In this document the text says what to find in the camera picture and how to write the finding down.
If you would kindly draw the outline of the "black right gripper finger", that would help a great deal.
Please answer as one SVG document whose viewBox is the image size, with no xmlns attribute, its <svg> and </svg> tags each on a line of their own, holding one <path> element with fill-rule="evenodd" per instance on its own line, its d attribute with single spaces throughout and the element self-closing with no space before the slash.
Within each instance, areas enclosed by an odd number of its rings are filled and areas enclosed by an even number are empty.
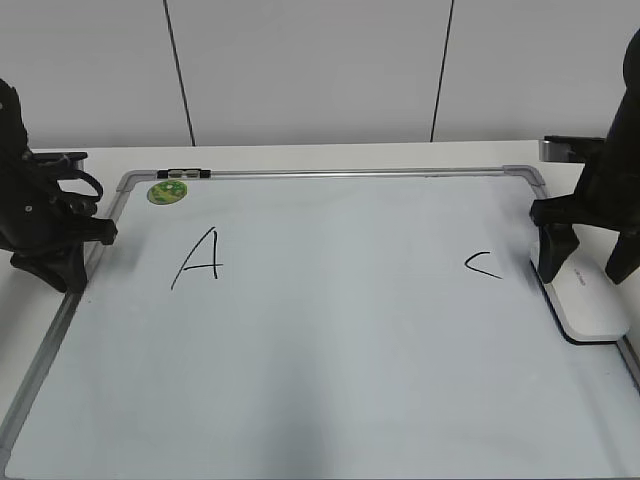
<svg viewBox="0 0 640 480">
<path fill-rule="evenodd" d="M 553 223 L 539 227 L 537 271 L 544 284 L 554 280 L 564 262 L 579 244 L 572 225 Z"/>
<path fill-rule="evenodd" d="M 633 274 L 640 264 L 638 233 L 620 233 L 605 267 L 605 273 L 616 285 Z"/>
</svg>

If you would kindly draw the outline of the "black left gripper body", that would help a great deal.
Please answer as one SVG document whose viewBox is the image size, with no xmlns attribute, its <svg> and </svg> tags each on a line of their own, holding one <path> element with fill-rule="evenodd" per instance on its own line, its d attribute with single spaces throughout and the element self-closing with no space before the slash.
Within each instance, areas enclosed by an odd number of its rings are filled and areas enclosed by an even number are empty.
<svg viewBox="0 0 640 480">
<path fill-rule="evenodd" d="M 23 156 L 33 152 L 17 90 L 1 83 L 1 247 L 37 255 L 74 244 L 110 245 L 115 223 L 95 216 L 104 190 L 82 170 L 40 168 Z"/>
</svg>

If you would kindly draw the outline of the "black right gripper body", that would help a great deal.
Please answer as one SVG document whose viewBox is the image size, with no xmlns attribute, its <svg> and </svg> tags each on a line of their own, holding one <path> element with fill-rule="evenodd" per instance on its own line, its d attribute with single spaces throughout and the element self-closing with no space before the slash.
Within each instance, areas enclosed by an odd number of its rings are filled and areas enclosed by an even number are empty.
<svg viewBox="0 0 640 480">
<path fill-rule="evenodd" d="M 530 218 L 537 226 L 582 224 L 622 233 L 639 230 L 639 157 L 606 149 L 585 159 L 574 191 L 536 200 Z"/>
</svg>

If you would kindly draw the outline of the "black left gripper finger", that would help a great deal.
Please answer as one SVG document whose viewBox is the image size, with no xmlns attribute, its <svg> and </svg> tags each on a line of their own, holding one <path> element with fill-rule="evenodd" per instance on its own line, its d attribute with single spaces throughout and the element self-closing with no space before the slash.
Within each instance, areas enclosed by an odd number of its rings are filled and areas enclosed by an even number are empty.
<svg viewBox="0 0 640 480">
<path fill-rule="evenodd" d="M 10 263 L 14 268 L 38 277 L 60 293 L 82 293 L 88 283 L 83 244 L 41 255 L 14 253 Z"/>
</svg>

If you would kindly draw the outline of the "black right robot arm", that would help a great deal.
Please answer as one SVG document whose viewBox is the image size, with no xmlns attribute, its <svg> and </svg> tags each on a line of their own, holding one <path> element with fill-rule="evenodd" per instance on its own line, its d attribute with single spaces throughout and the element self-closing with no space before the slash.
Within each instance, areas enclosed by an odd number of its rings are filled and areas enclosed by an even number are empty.
<svg viewBox="0 0 640 480">
<path fill-rule="evenodd" d="M 530 218 L 539 229 L 537 270 L 550 283 L 578 248 L 574 225 L 618 234 L 605 273 L 620 284 L 639 268 L 639 35 L 623 60 L 625 92 L 604 138 L 546 136 L 543 158 L 584 165 L 568 195 L 536 200 Z"/>
</svg>

